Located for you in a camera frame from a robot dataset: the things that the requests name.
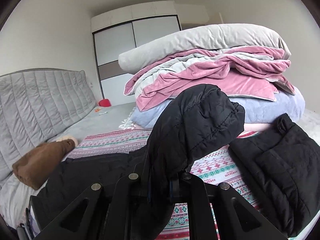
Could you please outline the small red object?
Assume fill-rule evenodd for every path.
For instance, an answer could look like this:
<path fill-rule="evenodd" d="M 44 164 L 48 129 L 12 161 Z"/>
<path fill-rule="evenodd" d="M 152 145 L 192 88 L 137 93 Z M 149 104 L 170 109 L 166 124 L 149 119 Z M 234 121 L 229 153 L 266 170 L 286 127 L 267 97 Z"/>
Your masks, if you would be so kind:
<path fill-rule="evenodd" d="M 102 99 L 98 102 L 100 107 L 111 107 L 111 103 L 108 99 Z"/>

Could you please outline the folded brown blanket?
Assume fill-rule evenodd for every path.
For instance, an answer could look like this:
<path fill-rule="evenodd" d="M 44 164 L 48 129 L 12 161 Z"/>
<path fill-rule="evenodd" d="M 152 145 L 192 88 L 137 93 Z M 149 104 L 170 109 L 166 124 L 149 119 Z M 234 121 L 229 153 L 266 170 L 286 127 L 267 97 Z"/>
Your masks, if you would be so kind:
<path fill-rule="evenodd" d="M 44 142 L 12 165 L 13 173 L 23 184 L 34 190 L 46 182 L 61 160 L 78 145 L 74 137 Z"/>

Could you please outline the white sliding-door wardrobe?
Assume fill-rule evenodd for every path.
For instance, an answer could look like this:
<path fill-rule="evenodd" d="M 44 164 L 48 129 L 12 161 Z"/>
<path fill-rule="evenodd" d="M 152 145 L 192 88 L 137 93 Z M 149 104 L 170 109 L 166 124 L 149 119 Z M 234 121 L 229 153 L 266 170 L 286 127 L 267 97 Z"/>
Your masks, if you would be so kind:
<path fill-rule="evenodd" d="M 103 98 L 112 106 L 135 100 L 123 94 L 131 74 L 118 64 L 121 53 L 183 28 L 204 25 L 208 20 L 205 6 L 174 1 L 139 3 L 94 16 L 91 32 Z"/>

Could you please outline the light blue fleece blanket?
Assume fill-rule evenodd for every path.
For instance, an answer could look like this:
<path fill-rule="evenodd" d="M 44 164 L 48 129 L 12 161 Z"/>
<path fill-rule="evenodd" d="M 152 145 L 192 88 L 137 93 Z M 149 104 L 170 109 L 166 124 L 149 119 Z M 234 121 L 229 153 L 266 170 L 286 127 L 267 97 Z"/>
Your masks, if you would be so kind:
<path fill-rule="evenodd" d="M 276 101 L 256 98 L 230 98 L 230 101 L 244 107 L 247 124 L 272 123 L 276 117 L 284 113 L 288 114 L 292 121 L 298 121 L 304 113 L 305 100 L 298 88 L 295 89 L 295 93 L 291 95 L 280 91 L 276 94 Z M 144 129 L 151 129 L 171 102 L 171 99 L 167 99 L 158 106 L 143 112 L 136 107 L 131 115 L 131 121 Z"/>

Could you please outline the grey quilted headboard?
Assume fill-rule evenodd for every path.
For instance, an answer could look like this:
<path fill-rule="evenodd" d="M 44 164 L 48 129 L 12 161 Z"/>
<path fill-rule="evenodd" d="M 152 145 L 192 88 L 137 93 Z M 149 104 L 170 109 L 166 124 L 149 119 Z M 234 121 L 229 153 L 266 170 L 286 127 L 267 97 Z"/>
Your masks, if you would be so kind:
<path fill-rule="evenodd" d="M 12 165 L 96 106 L 86 73 L 28 69 L 1 76 L 1 184 Z"/>

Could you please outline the pink velvet quilt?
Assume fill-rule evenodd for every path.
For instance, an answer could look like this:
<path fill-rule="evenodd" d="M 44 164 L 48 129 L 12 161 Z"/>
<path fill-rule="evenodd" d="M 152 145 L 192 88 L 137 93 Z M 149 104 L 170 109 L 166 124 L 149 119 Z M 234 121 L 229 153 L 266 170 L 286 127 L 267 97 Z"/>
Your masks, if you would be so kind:
<path fill-rule="evenodd" d="M 265 46 L 240 46 L 221 50 L 191 49 L 168 55 L 136 71 L 124 87 L 147 111 L 187 88 L 216 85 L 227 96 L 275 101 L 280 90 L 295 94 L 283 75 L 291 65 L 285 51 Z"/>

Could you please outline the grey white pillow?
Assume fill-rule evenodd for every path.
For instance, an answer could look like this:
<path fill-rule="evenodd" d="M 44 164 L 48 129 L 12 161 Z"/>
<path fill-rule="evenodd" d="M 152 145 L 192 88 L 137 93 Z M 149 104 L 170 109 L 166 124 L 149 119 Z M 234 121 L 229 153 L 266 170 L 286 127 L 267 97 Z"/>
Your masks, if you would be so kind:
<path fill-rule="evenodd" d="M 219 50 L 238 46 L 265 46 L 284 50 L 284 59 L 291 56 L 286 42 L 274 30 L 248 24 L 211 24 L 178 31 L 163 36 L 135 49 L 121 53 L 120 68 L 136 74 L 144 67 L 168 55 L 191 49 Z"/>

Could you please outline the white grey bed sheet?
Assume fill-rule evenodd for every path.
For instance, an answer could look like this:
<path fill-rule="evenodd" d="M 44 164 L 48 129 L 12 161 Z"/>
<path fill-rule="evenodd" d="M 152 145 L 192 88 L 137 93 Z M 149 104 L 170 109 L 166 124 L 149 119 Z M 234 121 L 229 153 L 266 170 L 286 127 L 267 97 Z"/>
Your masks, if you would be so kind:
<path fill-rule="evenodd" d="M 82 120 L 47 141 L 56 141 L 60 137 L 71 135 L 78 142 L 82 142 L 89 135 L 130 128 L 129 119 L 134 110 L 134 103 L 102 108 L 98 112 L 93 110 Z M 25 208 L 28 207 L 29 198 L 37 194 L 38 191 L 21 183 L 13 173 L 10 173 L 5 181 L 1 182 L 1 215 L 8 226 L 17 228 L 25 221 L 24 213 Z"/>

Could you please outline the black quilted puffer jacket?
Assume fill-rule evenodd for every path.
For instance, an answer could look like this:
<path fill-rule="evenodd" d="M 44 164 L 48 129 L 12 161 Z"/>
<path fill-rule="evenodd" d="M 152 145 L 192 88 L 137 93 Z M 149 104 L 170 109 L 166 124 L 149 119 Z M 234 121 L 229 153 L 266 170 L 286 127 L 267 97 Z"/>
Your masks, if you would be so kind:
<path fill-rule="evenodd" d="M 196 160 L 244 130 L 245 110 L 214 85 L 183 91 L 130 153 L 66 159 L 33 198 L 39 239 L 155 239 Z"/>

